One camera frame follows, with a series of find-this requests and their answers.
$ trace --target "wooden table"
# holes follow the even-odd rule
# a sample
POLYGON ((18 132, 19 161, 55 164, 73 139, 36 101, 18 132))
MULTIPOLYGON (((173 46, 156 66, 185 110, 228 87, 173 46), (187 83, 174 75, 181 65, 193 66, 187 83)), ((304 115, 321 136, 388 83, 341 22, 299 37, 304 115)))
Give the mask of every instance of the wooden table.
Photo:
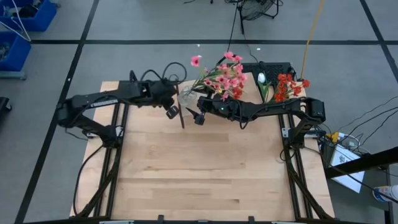
MULTIPOLYGON (((260 103, 253 77, 250 73, 248 77, 242 100, 260 103)), ((117 87, 118 82, 103 82, 101 91, 117 87)), ((112 113, 113 106, 98 108, 94 120, 110 124, 112 113)), ((164 215, 166 220, 246 221, 248 216, 256 221, 294 220, 286 165, 279 159, 277 116, 259 118, 245 130, 238 122, 212 114, 206 115, 203 126, 194 124, 191 116, 184 122, 182 129, 180 118, 168 119, 163 109, 130 108, 112 219, 156 220, 164 215)), ((85 158, 100 145, 99 139, 89 140, 85 158)), ((317 148, 313 139, 306 139, 305 145, 317 148)), ((98 187, 104 152, 93 157, 81 174, 78 211, 98 187)), ((309 191, 334 216, 320 156, 302 149, 302 160, 309 191)), ((296 188, 304 217, 302 194, 296 188)))

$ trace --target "blue bin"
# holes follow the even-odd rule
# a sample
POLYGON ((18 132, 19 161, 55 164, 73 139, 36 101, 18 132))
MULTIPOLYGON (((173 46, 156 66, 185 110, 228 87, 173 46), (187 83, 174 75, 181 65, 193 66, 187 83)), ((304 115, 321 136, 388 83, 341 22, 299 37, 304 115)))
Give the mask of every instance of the blue bin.
MULTIPOLYGON (((26 4, 32 4, 34 0, 15 0, 17 7, 22 7, 26 4)), ((3 16, 4 15, 4 8, 3 6, 8 6, 10 8, 14 8, 14 4, 12 0, 1 0, 0 1, 0 21, 5 23, 5 25, 19 30, 15 22, 12 21, 11 17, 3 16)), ((21 18, 22 23, 25 26, 26 30, 30 31, 45 31, 47 27, 50 25, 52 19, 54 18, 57 10, 49 0, 44 0, 43 3, 40 5, 39 10, 36 12, 36 15, 31 18, 21 18)), ((18 17, 13 18, 18 24, 20 24, 18 17)))
POLYGON ((0 71, 20 71, 30 51, 30 43, 14 32, 0 32, 0 45, 10 46, 5 60, 0 60, 0 71))

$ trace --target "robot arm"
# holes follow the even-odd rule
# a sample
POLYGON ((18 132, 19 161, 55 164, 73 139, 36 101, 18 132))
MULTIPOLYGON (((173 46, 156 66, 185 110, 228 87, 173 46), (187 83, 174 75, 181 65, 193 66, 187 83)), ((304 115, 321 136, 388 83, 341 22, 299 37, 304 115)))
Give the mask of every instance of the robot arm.
POLYGON ((223 101, 220 95, 215 95, 213 99, 199 97, 197 106, 201 111, 200 114, 191 109, 188 110, 193 114, 195 123, 199 125, 203 125, 205 122, 206 113, 240 123, 248 123, 263 116, 296 115, 301 122, 296 127, 287 130, 286 133, 290 145, 295 148, 303 148, 305 134, 312 127, 322 124, 326 120, 323 102, 313 98, 295 98, 283 103, 254 104, 233 98, 223 101))
POLYGON ((166 79, 159 81, 138 81, 135 77, 130 81, 120 81, 117 90, 104 91, 89 95, 76 95, 57 105, 58 125, 64 128, 78 127, 83 134, 99 136, 105 147, 117 144, 116 129, 113 126, 103 126, 83 115, 87 109, 124 103, 127 105, 164 107, 166 115, 172 119, 178 114, 178 108, 173 106, 172 98, 177 91, 174 83, 166 79))

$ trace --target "yellow cable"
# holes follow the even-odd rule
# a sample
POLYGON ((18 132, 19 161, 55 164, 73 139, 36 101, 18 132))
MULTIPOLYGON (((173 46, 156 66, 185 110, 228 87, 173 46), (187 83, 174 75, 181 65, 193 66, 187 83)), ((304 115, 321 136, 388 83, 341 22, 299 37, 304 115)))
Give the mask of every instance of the yellow cable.
POLYGON ((325 0, 322 0, 322 1, 321 1, 321 4, 319 5, 317 15, 315 16, 315 20, 313 21, 313 24, 312 24, 312 27, 311 27, 310 37, 308 38, 307 44, 305 45, 305 52, 304 52, 304 59, 303 59, 303 67, 301 68, 301 76, 300 76, 300 79, 303 79, 303 77, 304 77, 305 61, 306 61, 306 59, 307 59, 308 45, 310 44, 310 41, 311 41, 311 39, 312 39, 313 31, 315 30, 315 27, 317 26, 318 18, 319 18, 319 15, 321 14, 321 10, 322 10, 322 7, 323 7, 323 3, 325 3, 325 0))

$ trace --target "flower bouquet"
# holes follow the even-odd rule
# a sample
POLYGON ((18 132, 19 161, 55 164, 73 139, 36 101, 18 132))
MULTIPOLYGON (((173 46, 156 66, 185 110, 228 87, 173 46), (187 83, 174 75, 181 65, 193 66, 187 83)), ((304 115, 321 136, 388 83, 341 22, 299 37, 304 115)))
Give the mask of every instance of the flower bouquet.
MULTIPOLYGON (((293 80, 291 74, 279 74, 278 80, 279 83, 276 87, 274 96, 270 100, 270 103, 284 102, 285 100, 289 99, 289 95, 291 93, 293 93, 294 96, 298 96, 301 93, 302 88, 308 88, 310 86, 309 80, 302 80, 302 84, 298 85, 298 83, 293 80)), ((268 99, 270 84, 271 82, 267 83, 266 86, 263 86, 262 83, 259 83, 259 86, 261 86, 261 94, 266 101, 268 99)))
MULTIPOLYGON (((239 99, 243 94, 243 88, 248 79, 242 73, 243 66, 240 61, 243 59, 232 52, 225 52, 224 57, 228 59, 231 64, 221 64, 211 70, 203 68, 200 71, 200 76, 192 86, 186 86, 178 96, 178 101, 181 105, 186 106, 187 101, 196 98, 196 93, 206 93, 212 91, 221 95, 221 99, 225 100, 229 96, 234 99, 239 99)), ((201 56, 192 57, 191 65, 193 67, 200 67, 201 56)))

